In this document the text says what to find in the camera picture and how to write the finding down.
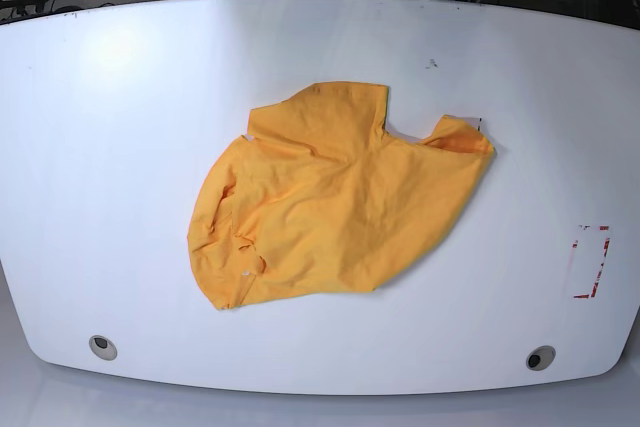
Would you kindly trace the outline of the red tape rectangle marking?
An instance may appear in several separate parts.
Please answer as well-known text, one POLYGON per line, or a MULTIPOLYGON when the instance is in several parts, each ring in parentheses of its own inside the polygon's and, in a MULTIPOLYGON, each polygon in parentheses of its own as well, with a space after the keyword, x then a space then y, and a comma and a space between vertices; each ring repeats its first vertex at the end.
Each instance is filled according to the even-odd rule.
POLYGON ((572 244, 567 292, 573 299, 596 295, 611 241, 607 225, 580 225, 572 244))

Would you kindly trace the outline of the right table grommet hole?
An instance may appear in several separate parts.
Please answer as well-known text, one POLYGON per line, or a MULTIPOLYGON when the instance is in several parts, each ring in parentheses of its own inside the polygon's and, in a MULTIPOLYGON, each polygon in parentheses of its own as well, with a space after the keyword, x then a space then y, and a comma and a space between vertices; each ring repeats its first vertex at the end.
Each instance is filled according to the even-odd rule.
POLYGON ((526 359, 526 367, 531 371, 543 371, 555 360, 556 350, 550 345, 534 349, 526 359))

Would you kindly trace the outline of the yellow T-shirt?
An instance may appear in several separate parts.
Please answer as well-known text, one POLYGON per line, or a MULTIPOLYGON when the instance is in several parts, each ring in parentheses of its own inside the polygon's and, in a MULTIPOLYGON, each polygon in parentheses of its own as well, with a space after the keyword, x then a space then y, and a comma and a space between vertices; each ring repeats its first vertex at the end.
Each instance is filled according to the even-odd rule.
POLYGON ((396 137, 388 98, 383 85, 323 82, 251 110, 188 228, 193 276, 215 308, 369 293, 449 235, 494 147, 447 115, 424 139, 396 137))

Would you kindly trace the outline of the table grommet hole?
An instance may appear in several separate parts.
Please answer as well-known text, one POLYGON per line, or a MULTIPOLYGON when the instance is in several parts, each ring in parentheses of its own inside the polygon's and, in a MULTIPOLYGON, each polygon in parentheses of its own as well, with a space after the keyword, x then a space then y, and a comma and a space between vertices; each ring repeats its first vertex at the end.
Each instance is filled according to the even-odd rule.
POLYGON ((526 359, 526 367, 531 371, 543 371, 555 360, 556 350, 550 345, 534 349, 526 359))
POLYGON ((89 348, 98 358, 104 361, 113 361, 118 355, 115 344, 101 335, 94 335, 89 339, 89 348))

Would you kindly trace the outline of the left table grommet hole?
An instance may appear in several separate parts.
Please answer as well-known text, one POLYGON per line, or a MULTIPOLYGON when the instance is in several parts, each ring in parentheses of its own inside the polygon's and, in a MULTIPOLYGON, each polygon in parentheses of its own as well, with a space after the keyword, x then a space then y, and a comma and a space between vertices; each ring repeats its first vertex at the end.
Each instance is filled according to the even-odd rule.
POLYGON ((98 358, 104 361, 113 361, 118 355, 115 344, 101 335, 94 335, 89 339, 89 348, 98 358))

